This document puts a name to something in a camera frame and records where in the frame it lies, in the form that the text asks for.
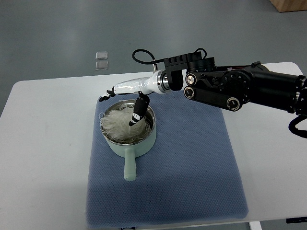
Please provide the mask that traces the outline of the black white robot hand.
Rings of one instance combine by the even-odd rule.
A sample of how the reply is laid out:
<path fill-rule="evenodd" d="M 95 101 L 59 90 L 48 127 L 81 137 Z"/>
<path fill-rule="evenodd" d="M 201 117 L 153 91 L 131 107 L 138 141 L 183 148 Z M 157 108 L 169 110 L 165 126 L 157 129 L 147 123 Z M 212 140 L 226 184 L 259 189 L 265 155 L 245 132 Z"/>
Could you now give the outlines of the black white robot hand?
<path fill-rule="evenodd" d="M 159 70 L 150 77 L 129 80 L 113 86 L 99 98 L 99 101 L 106 101 L 116 95 L 138 94 L 131 121 L 129 122 L 129 126 L 131 127 L 144 118 L 150 102 L 149 94 L 153 92 L 164 94 L 169 91 L 170 87 L 167 76 L 164 71 Z"/>

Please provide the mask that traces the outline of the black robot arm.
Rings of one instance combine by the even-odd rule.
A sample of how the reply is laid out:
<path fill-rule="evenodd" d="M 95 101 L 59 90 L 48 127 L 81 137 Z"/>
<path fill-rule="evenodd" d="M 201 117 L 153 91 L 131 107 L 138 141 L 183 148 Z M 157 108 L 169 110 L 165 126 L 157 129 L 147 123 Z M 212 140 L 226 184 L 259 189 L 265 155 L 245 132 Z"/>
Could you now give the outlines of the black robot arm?
<path fill-rule="evenodd" d="M 207 57 L 204 48 L 179 56 L 155 59 L 163 63 L 157 85 L 165 90 L 183 90 L 187 99 L 236 112 L 244 104 L 255 103 L 296 114 L 288 129 L 306 138 L 296 125 L 307 118 L 307 78 L 304 75 L 276 73 L 260 62 L 243 66 L 221 66 Z"/>

